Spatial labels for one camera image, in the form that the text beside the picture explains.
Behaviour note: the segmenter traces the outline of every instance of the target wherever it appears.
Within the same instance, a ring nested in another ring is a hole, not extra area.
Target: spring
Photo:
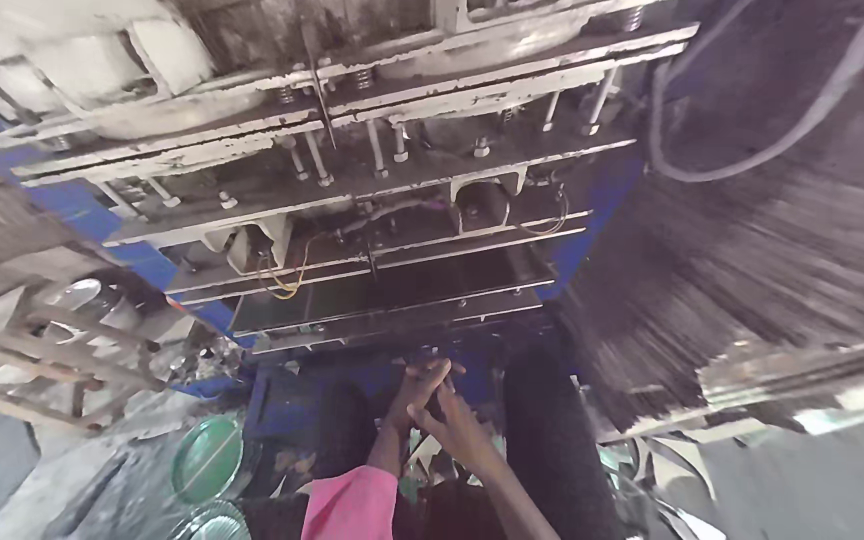
[[[355,81],[355,88],[360,91],[370,89],[376,83],[373,80],[372,69],[363,69],[352,73],[352,80]]]
[[[623,32],[634,32],[642,27],[642,16],[645,14],[645,6],[638,6],[629,9],[625,13],[625,20],[622,22]]]
[[[278,96],[278,102],[282,105],[288,105],[296,101],[296,94],[289,86],[280,86],[276,88],[275,95]]]

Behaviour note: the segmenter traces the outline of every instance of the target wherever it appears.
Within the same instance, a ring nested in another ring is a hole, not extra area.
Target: electrical wire
[[[526,227],[522,224],[516,223],[515,228],[520,231],[525,231],[530,235],[535,235],[536,237],[545,237],[547,235],[555,235],[565,227],[566,221],[569,220],[569,195],[566,195],[565,191],[558,192],[558,207],[561,210],[561,213],[558,215],[558,219],[556,220],[556,224],[552,227],[546,228],[546,230],[535,230],[534,228]]]
[[[812,131],[824,120],[839,103],[842,96],[852,87],[858,74],[864,69],[864,23],[852,37],[845,55],[835,66],[835,70],[825,81],[819,95],[812,102],[798,123],[789,129],[785,135],[764,150],[742,159],[731,165],[710,171],[687,171],[680,169],[666,160],[663,153],[662,120],[663,98],[670,81],[681,75],[702,51],[709,46],[726,27],[752,4],[753,0],[739,0],[719,20],[711,30],[705,32],[692,45],[685,49],[684,54],[674,64],[664,62],[655,68],[652,80],[652,108],[649,117],[649,159],[655,170],[663,175],[682,182],[711,182],[738,175],[753,167],[760,166],[775,156],[786,152],[793,144]]]
[[[299,288],[303,286],[303,278],[306,276],[306,264],[308,264],[308,261],[309,261],[309,246],[312,245],[313,240],[318,239],[319,237],[321,237],[324,234],[325,234],[324,232],[319,232],[319,233],[315,234],[314,236],[312,236],[311,238],[309,238],[307,242],[305,242],[305,256],[302,258],[302,264],[298,270],[298,279],[296,279],[294,283],[282,282],[282,280],[279,279],[279,276],[277,276],[273,272],[273,270],[272,270],[272,253],[271,252],[269,252],[267,254],[259,255],[258,262],[256,264],[258,266],[258,272],[255,274],[255,276],[258,278],[258,285],[262,289],[265,289],[271,296],[277,298],[278,300],[289,300],[290,298],[295,296],[299,292]],[[276,292],[276,289],[266,285],[265,281],[262,280],[262,270],[263,270],[262,262],[263,261],[265,262],[265,271],[269,273],[271,278],[273,280],[275,280],[275,283],[281,289],[287,291],[285,294],[279,294],[278,292]]]

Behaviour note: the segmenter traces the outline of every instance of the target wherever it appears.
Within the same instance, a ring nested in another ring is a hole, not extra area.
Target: metal shelf
[[[230,329],[235,336],[243,337],[534,288],[554,281],[552,270],[524,246],[478,251],[379,269],[374,275],[313,283],[298,289],[289,300],[270,295],[244,296]]]

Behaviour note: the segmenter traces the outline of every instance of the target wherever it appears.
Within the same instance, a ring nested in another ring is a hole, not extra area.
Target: gray cable
[[[773,159],[775,156],[786,152],[793,144],[808,134],[812,129],[824,120],[829,112],[839,103],[842,96],[852,87],[858,74],[864,69],[864,23],[855,33],[851,42],[848,43],[845,55],[839,60],[835,70],[825,81],[825,85],[819,95],[812,102],[798,123],[786,132],[772,146],[742,159],[737,163],[711,171],[686,171],[680,169],[666,160],[663,153],[662,119],[663,98],[666,94],[668,83],[682,74],[692,61],[715,40],[725,28],[738,17],[742,10],[751,4],[753,0],[739,0],[718,21],[711,30],[703,34],[696,42],[689,46],[681,58],[672,67],[665,62],[655,68],[652,80],[652,111],[649,118],[649,159],[655,170],[663,175],[682,182],[710,182],[738,175],[753,167],[760,166]]]

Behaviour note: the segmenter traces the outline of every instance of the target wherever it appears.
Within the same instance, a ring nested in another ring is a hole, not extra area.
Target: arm
[[[482,481],[509,540],[559,540],[559,534],[525,492],[466,401],[448,384],[440,385],[437,393],[445,423],[414,404],[408,405],[407,411],[452,458]]]
[[[409,437],[409,430],[412,429],[412,418],[406,412],[406,407],[412,404],[423,409],[451,368],[452,363],[447,358],[405,368],[402,386],[392,400],[388,414],[382,420],[366,465],[388,471],[396,478],[402,474],[402,447]]]

